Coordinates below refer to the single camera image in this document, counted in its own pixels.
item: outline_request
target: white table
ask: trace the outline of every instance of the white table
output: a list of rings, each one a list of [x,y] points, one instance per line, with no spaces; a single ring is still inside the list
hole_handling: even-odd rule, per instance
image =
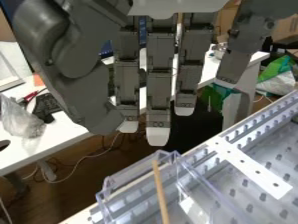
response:
[[[198,84],[198,88],[209,85],[216,79],[216,73],[220,65],[220,61],[216,58],[209,58],[206,54],[206,64],[204,68],[202,80]],[[253,77],[257,82],[257,75],[259,70],[259,63],[269,57],[267,53],[258,52],[254,54],[249,67],[246,69],[246,76]],[[8,90],[4,95],[8,97],[24,97],[27,94],[40,89],[33,86],[33,77],[27,77],[27,84]],[[141,89],[141,112],[146,109],[146,88]],[[11,145],[0,152],[0,176],[13,172],[25,165],[36,162],[57,151],[63,150],[65,147],[73,145],[81,140],[92,136],[86,129],[76,125],[68,118],[64,112],[53,114],[56,121],[47,125],[45,133],[40,139],[32,140],[25,144],[19,137],[11,136],[3,129],[0,122],[0,141],[9,140]]]

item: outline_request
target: table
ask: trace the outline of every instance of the table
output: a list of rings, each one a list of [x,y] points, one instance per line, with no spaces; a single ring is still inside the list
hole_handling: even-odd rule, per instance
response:
[[[209,53],[206,54],[202,79],[201,79],[201,82],[198,83],[198,89],[205,87],[206,85],[212,84],[216,80],[216,73],[218,70],[220,61],[214,57],[209,57]],[[247,114],[251,111],[259,65],[261,65],[261,61],[267,58],[269,58],[269,54],[265,52],[257,52],[253,55],[250,64],[247,66],[245,74],[243,74],[243,76],[239,80],[239,83],[237,85],[237,88],[241,91],[243,91],[245,93],[247,93],[247,98],[243,97],[245,100],[242,103],[247,103],[247,100],[249,100],[249,105],[246,106],[246,109],[239,112],[238,117],[241,115],[243,116],[243,114]],[[144,97],[145,97],[145,88],[141,89],[141,99],[144,99],[144,100],[141,100],[141,110],[145,110],[144,105],[145,105],[146,98],[144,98]],[[231,106],[230,104],[234,99],[235,99],[234,96],[230,96],[227,98],[227,103],[225,106],[226,108],[229,108]],[[227,119],[227,121],[224,121],[224,129],[226,129],[229,126],[231,126],[231,122],[235,121],[238,117],[234,116],[234,120]],[[82,211],[80,211],[77,214],[75,214],[72,217],[69,217],[67,220],[64,220],[60,224],[76,224],[76,223],[90,224],[90,222],[88,221],[88,218],[90,216],[90,209],[94,209],[96,206],[97,206],[97,203],[90,205],[88,208],[85,208]]]
[[[206,54],[206,63],[202,73],[202,80],[198,83],[198,88],[213,83],[216,79],[216,73],[220,66],[220,61],[213,57],[209,57],[209,53]],[[247,79],[254,80],[254,84],[257,82],[257,75],[259,70],[259,63],[269,57],[267,53],[257,52],[253,55],[250,64],[245,71],[245,77]],[[33,77],[29,76],[25,78],[27,83],[8,91],[4,92],[4,95],[8,97],[23,97],[32,91],[37,90],[33,86]],[[250,92],[250,95],[254,95],[254,88],[255,85],[247,88],[246,78],[239,82],[239,88],[245,92]],[[145,112],[146,109],[146,88],[141,88],[141,102],[140,102],[140,109],[141,113]],[[174,96],[174,84],[172,89],[172,94]],[[11,145],[0,152],[0,176],[13,172],[19,168],[24,167],[25,165],[39,161],[44,157],[52,155],[53,153],[59,152],[68,146],[73,145],[75,143],[80,142],[81,140],[86,139],[92,136],[92,134],[86,131],[86,129],[78,125],[76,125],[71,119],[68,118],[64,112],[59,112],[53,114],[56,121],[47,125],[47,129],[44,135],[31,141],[27,145],[21,138],[11,136],[3,129],[3,124],[0,122],[0,141],[9,140]]]

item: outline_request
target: screw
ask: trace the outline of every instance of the screw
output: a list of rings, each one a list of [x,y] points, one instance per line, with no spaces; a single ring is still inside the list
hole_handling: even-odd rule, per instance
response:
[[[270,162],[266,162],[266,166],[265,166],[267,169],[271,168],[271,163]]]
[[[233,219],[230,220],[230,224],[238,224],[238,221],[237,221],[235,218],[233,218]]]
[[[290,174],[286,173],[285,176],[283,176],[283,180],[287,182],[290,180],[290,177],[291,177]]]
[[[48,61],[45,62],[45,65],[47,65],[47,66],[53,65],[53,59],[48,59]]]
[[[281,161],[281,160],[282,160],[282,155],[278,154],[275,159],[277,159],[278,161]]]
[[[267,195],[266,195],[265,193],[262,193],[262,194],[259,195],[259,200],[261,200],[261,201],[266,201],[266,197],[267,197]]]
[[[243,186],[243,187],[247,187],[247,186],[249,186],[249,181],[247,181],[246,179],[245,179],[243,182],[242,182],[242,186]]]
[[[235,189],[230,189],[230,196],[231,196],[231,197],[235,196]]]
[[[295,198],[291,203],[295,205],[295,207],[298,207],[298,198]]]
[[[283,209],[282,211],[281,211],[281,213],[279,213],[279,216],[283,218],[283,219],[286,219],[286,217],[287,217],[287,210],[286,209]]]
[[[253,213],[253,210],[254,210],[254,206],[251,204],[249,204],[247,207],[246,207],[246,211],[249,213]]]

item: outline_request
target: robotic hand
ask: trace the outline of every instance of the robotic hand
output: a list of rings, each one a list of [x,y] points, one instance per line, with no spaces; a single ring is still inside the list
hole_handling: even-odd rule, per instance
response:
[[[154,146],[170,133],[172,66],[177,12],[184,13],[176,113],[193,113],[213,21],[227,0],[27,0],[13,27],[27,56],[75,123],[106,135],[137,131],[140,74],[146,72],[146,135]],[[275,22],[295,13],[297,0],[245,0],[230,31],[218,84],[233,88]],[[140,69],[138,16],[146,16],[146,71]],[[112,40],[116,105],[108,97],[109,71],[98,56]]]

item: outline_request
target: wooden floor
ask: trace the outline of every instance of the wooden floor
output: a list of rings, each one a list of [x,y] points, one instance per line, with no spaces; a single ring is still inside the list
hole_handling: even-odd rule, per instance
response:
[[[254,111],[259,110],[270,102],[263,98],[255,103]],[[105,140],[106,146],[110,144],[113,136]],[[102,147],[102,138],[93,137],[80,142],[71,148],[52,155],[65,164],[75,164],[76,161]],[[12,202],[15,190],[9,183],[0,179],[0,196],[15,224],[56,224],[76,214],[96,202],[94,194],[101,190],[104,178],[137,162],[141,158],[150,155],[158,148],[148,145],[144,137],[136,142],[129,140],[128,135],[118,150],[113,150],[98,158],[88,159],[80,164],[77,171],[71,179],[60,184],[48,184],[44,181],[36,183],[31,178],[27,183],[31,192],[23,199]],[[53,168],[57,166],[59,179],[65,177],[72,171],[72,167],[59,164],[53,159]],[[24,177],[35,170],[36,165],[17,171]],[[37,181],[43,180],[41,175],[36,176]]]

